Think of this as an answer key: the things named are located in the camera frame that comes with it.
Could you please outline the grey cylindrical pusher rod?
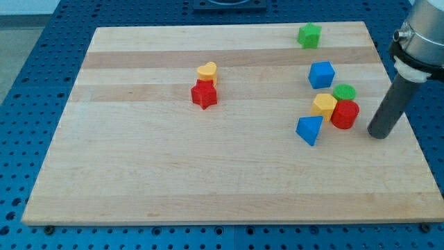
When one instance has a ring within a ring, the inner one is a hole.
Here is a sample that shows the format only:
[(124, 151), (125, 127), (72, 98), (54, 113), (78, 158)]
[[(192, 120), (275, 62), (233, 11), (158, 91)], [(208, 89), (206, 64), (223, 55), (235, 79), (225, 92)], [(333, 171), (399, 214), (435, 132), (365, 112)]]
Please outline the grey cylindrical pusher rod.
[(405, 112), (421, 85), (421, 83), (408, 81), (400, 74), (396, 74), (368, 125), (368, 134), (376, 139), (386, 138)]

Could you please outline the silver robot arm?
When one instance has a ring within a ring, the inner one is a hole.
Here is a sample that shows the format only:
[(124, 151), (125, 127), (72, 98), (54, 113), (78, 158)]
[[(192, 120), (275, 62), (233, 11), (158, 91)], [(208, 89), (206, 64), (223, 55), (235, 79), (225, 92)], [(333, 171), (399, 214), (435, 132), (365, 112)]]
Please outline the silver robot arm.
[(443, 81), (443, 2), (414, 1), (389, 54), (397, 74), (367, 128), (377, 139), (390, 134), (423, 83)]

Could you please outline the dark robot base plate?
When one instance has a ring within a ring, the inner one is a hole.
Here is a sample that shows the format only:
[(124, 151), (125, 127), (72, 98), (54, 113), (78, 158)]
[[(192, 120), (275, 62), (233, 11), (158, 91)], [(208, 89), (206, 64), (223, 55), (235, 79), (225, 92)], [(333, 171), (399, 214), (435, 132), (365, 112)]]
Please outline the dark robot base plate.
[(192, 0), (191, 4), (198, 11), (267, 9), (267, 0)]

